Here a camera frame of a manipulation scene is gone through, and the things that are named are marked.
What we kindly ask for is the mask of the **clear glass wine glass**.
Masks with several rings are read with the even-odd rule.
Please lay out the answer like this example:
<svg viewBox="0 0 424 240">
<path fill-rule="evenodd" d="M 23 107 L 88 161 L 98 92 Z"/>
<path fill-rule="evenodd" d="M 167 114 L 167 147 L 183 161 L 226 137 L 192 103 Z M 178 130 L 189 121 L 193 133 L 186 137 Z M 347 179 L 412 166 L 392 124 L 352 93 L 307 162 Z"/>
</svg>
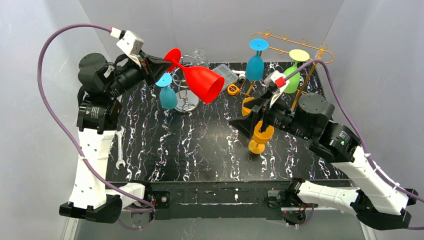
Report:
<svg viewBox="0 0 424 240">
<path fill-rule="evenodd" d="M 209 61 L 205 54 L 205 50 L 203 48 L 196 48 L 192 52 L 192 56 L 196 59 L 197 65 L 201 67 L 205 67 L 207 69 L 210 68 Z"/>
</svg>

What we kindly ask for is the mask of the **chrome spiral glass rack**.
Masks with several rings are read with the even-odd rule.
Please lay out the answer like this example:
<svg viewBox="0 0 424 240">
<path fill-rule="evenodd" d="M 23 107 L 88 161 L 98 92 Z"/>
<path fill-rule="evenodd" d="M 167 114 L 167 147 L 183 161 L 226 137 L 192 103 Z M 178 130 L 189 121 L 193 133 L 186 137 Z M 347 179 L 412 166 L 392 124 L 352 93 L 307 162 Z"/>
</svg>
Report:
<svg viewBox="0 0 424 240">
<path fill-rule="evenodd" d="M 176 67 L 171 73 L 177 97 L 177 106 L 174 109 L 180 114 L 194 112 L 199 106 L 200 99 L 188 87 L 186 77 L 180 67 Z"/>
</svg>

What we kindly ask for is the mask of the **red plastic goblet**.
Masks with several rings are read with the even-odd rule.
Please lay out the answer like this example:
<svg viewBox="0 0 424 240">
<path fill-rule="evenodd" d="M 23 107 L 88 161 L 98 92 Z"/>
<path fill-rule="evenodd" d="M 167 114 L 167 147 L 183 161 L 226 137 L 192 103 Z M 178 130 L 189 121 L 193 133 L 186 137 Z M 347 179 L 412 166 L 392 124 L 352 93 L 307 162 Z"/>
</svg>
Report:
<svg viewBox="0 0 424 240">
<path fill-rule="evenodd" d="M 163 58 L 170 62 L 168 71 L 178 67 L 182 70 L 188 88 L 205 104 L 213 102 L 221 93 L 225 83 L 224 77 L 204 66 L 183 66 L 182 54 L 178 48 L 171 49 Z"/>
</svg>

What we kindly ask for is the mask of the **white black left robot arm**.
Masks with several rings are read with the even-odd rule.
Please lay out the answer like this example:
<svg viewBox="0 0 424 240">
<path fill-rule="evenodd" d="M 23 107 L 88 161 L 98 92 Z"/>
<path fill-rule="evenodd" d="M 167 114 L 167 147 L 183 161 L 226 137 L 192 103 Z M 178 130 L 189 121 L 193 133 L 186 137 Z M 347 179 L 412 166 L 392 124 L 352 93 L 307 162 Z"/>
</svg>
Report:
<svg viewBox="0 0 424 240">
<path fill-rule="evenodd" d="M 76 124 L 80 154 L 71 196 L 59 208 L 61 216 L 113 224 L 124 208 L 144 202 L 141 183 L 106 185 L 109 154 L 115 137 L 122 133 L 118 127 L 120 97 L 140 82 L 154 85 L 172 65 L 148 54 L 142 54 L 140 61 L 138 65 L 122 54 L 110 62 L 96 52 L 80 60 Z"/>
</svg>

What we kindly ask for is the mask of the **blue plastic goblet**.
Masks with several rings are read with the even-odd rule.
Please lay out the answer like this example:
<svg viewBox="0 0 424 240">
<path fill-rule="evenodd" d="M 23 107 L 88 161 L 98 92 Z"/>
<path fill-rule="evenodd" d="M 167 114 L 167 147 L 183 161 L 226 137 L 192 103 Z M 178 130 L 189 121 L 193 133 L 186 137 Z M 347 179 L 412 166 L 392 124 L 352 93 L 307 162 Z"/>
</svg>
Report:
<svg viewBox="0 0 424 240">
<path fill-rule="evenodd" d="M 265 39 L 255 38 L 249 43 L 249 47 L 255 51 L 255 55 L 247 62 L 245 75 L 249 81 L 256 82 L 263 77 L 264 61 L 260 52 L 268 48 L 269 44 Z"/>
<path fill-rule="evenodd" d="M 164 73 L 161 78 L 155 83 L 160 87 L 159 100 L 161 106 L 166 110 L 174 109 L 177 104 L 177 96 L 175 91 L 170 87 L 173 78 L 169 73 Z"/>
</svg>

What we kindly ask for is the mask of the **green plastic goblet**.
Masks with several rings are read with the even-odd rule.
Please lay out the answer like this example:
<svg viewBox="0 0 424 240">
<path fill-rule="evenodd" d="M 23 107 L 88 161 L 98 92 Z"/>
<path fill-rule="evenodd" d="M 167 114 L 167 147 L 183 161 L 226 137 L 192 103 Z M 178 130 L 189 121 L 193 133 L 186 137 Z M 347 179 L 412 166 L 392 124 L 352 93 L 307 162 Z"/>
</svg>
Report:
<svg viewBox="0 0 424 240">
<path fill-rule="evenodd" d="M 294 60 L 294 64 L 283 72 L 283 74 L 286 76 L 289 76 L 290 74 L 292 74 L 298 68 L 299 63 L 306 62 L 310 59 L 310 55 L 305 50 L 302 50 L 302 49 L 290 50 L 289 57 Z M 295 93 L 298 89 L 300 80 L 301 80 L 301 74 L 300 72 L 298 72 L 288 80 L 288 85 L 283 92 L 286 94 Z"/>
</svg>

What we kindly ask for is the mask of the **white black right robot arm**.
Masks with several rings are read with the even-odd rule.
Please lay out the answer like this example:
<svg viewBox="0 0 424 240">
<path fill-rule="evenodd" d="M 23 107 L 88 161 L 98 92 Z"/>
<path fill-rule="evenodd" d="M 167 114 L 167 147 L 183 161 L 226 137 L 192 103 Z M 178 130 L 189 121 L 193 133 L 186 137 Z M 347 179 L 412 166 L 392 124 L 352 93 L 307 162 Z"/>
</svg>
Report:
<svg viewBox="0 0 424 240">
<path fill-rule="evenodd" d="M 411 214 L 407 207 L 417 201 L 412 188 L 399 190 L 395 183 L 373 164 L 360 138 L 347 126 L 332 119 L 335 107 L 318 93 L 302 95 L 295 110 L 283 101 L 271 103 L 270 94 L 246 103 L 250 113 L 229 120 L 238 132 L 260 144 L 268 141 L 276 129 L 309 141 L 309 150 L 332 164 L 354 183 L 351 189 L 328 187 L 302 178 L 267 201 L 281 208 L 285 204 L 311 204 L 349 213 L 370 228 L 384 231 L 409 229 Z"/>
</svg>

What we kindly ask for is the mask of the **blue plastic goblet back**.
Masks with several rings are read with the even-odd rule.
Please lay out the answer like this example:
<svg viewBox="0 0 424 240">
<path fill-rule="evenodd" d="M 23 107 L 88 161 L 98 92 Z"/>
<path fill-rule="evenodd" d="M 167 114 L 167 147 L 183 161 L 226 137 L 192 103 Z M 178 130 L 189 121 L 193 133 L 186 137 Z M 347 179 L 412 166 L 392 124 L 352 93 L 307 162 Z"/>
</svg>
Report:
<svg viewBox="0 0 424 240">
<path fill-rule="evenodd" d="M 245 75 L 249 81 L 256 82 L 263 77 L 264 61 L 260 52 L 268 48 L 269 44 L 265 39 L 255 38 L 249 43 L 249 47 L 255 51 L 255 55 L 247 62 Z"/>
</svg>

